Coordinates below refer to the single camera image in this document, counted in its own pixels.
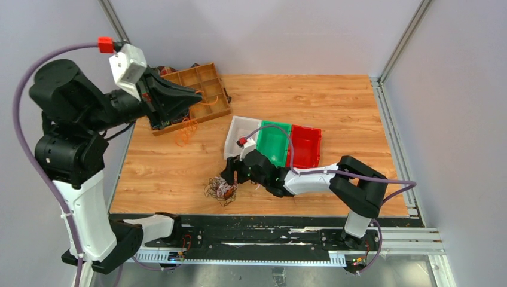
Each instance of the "white bin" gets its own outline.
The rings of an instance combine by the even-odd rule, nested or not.
[[[224,146],[224,160],[228,157],[235,157],[241,153],[241,148],[236,144],[236,142],[242,136],[247,136],[253,130],[261,127],[262,121],[257,118],[245,118],[233,116],[233,120],[231,121],[231,126],[229,127],[229,132],[227,133],[227,138],[225,139]],[[257,142],[257,136],[259,133],[256,133],[252,136],[252,139]]]

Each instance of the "white bracket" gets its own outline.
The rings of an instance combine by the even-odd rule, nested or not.
[[[255,150],[255,147],[256,147],[255,141],[252,138],[247,139],[246,143],[243,145],[243,148],[241,149],[239,160],[243,161],[243,159],[249,152]]]
[[[109,58],[111,72],[116,86],[141,100],[136,83],[148,67],[140,48],[124,44],[118,53]]]

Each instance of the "plastic bin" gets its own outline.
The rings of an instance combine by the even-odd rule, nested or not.
[[[291,141],[295,150],[294,167],[299,169],[309,169],[319,166],[321,139],[322,131],[320,129],[292,125]],[[286,167],[290,166],[291,152],[291,147],[289,147],[287,159],[285,161]]]
[[[274,121],[262,121],[262,126],[275,124],[291,134],[291,125],[277,123]],[[289,150],[289,139],[277,128],[268,127],[259,133],[257,150],[270,159],[275,166],[285,166],[287,152]]]
[[[241,153],[241,148],[236,144],[240,137],[246,136],[261,126],[262,121],[256,118],[245,118],[233,116],[224,146],[224,160],[228,157],[235,157]],[[257,141],[259,133],[252,136]]]

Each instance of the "wooden tray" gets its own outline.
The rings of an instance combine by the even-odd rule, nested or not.
[[[214,105],[195,104],[190,108],[190,118],[198,123],[223,117],[231,113],[222,81],[218,77],[214,63],[199,65],[186,70],[163,75],[165,80],[179,85],[203,91],[203,103],[216,103]],[[171,124],[163,130],[153,130],[153,135],[160,136],[174,130],[183,128],[183,123]]]

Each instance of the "green bin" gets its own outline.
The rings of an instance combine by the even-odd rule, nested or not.
[[[261,126],[274,124],[281,127],[288,135],[291,135],[291,125],[277,123],[275,121],[262,121]],[[285,166],[287,152],[289,151],[289,139],[283,132],[275,127],[268,127],[259,131],[257,138],[257,150],[271,161],[275,166]]]

